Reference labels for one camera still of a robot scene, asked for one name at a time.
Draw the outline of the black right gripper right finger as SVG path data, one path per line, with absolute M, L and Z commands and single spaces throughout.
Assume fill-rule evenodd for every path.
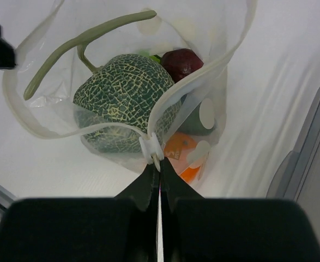
M 304 210 L 282 199 L 204 198 L 160 163 L 164 261 L 320 261 Z

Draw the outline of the dark green avocado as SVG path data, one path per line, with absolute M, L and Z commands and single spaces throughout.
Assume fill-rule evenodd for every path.
M 181 124 L 178 131 L 187 135 L 206 136 L 216 129 L 214 104 L 204 98 Z

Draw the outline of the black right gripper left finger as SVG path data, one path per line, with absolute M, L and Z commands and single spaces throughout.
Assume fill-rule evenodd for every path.
M 31 198 L 0 221 L 0 261 L 157 261 L 159 172 L 113 198 Z

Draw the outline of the orange fruit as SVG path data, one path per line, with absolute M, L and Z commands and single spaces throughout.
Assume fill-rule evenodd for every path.
M 180 178 L 197 188 L 203 181 L 210 149 L 209 142 L 176 132 L 167 141 L 164 156 L 169 159 Z

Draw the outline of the dark red passion fruit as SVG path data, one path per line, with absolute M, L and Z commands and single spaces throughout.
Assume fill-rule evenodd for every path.
M 165 53 L 160 64 L 175 83 L 203 67 L 203 61 L 191 49 L 177 49 Z

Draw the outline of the green netted melon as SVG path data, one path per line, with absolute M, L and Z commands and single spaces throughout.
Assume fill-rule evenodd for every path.
M 138 139 L 147 130 L 155 103 L 174 85 L 172 77 L 158 62 L 144 55 L 121 54 L 96 67 L 84 51 L 90 42 L 118 27 L 154 17 L 153 10 L 120 16 L 66 41 L 39 68 L 24 91 L 24 100 L 33 97 L 54 64 L 75 47 L 80 61 L 92 72 L 73 96 L 73 104 L 79 107 L 74 112 L 76 124 L 79 128 L 107 125 L 85 134 L 84 139 L 102 153 L 140 152 Z

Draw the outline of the light green apple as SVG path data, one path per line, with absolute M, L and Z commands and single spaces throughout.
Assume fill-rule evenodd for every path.
M 148 58 L 154 60 L 157 63 L 160 63 L 160 61 L 161 61 L 161 57 L 159 55 L 151 54 L 148 49 L 141 49 L 141 50 L 136 51 L 136 53 L 138 55 L 141 55 L 141 56 L 144 56 L 144 57 L 148 57 Z

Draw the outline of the clear zip top bag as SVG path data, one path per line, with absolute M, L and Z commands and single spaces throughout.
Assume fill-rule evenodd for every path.
M 168 158 L 196 184 L 226 122 L 227 67 L 256 1 L 56 1 L 3 94 L 41 139 L 78 136 L 134 171 Z

